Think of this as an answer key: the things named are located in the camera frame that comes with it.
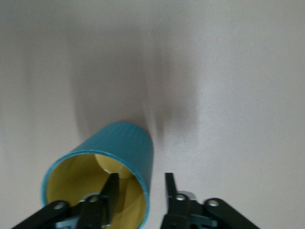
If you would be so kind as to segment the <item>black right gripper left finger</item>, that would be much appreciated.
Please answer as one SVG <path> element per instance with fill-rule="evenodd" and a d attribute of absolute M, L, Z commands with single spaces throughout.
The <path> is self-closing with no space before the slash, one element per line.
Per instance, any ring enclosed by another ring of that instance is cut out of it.
<path fill-rule="evenodd" d="M 110 226 L 119 198 L 119 174 L 112 173 L 99 193 L 76 206 L 56 200 L 11 229 L 102 229 Z"/>

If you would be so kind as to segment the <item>teal cup yellow inside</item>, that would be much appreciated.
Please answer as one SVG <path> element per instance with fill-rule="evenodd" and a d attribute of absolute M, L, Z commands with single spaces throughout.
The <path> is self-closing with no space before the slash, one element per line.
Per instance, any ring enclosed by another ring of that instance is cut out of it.
<path fill-rule="evenodd" d="M 42 182 L 42 202 L 65 200 L 75 206 L 99 192 L 110 173 L 119 173 L 120 198 L 105 229 L 143 229 L 150 209 L 153 154 L 153 141 L 144 129 L 129 122 L 109 124 L 51 165 Z"/>

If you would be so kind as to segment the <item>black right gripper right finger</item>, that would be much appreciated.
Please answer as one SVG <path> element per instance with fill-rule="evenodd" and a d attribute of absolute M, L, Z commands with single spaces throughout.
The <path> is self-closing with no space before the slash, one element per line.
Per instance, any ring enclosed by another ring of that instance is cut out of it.
<path fill-rule="evenodd" d="M 202 204 L 193 193 L 178 191 L 173 173 L 165 173 L 168 211 L 162 229 L 260 229 L 220 198 Z"/>

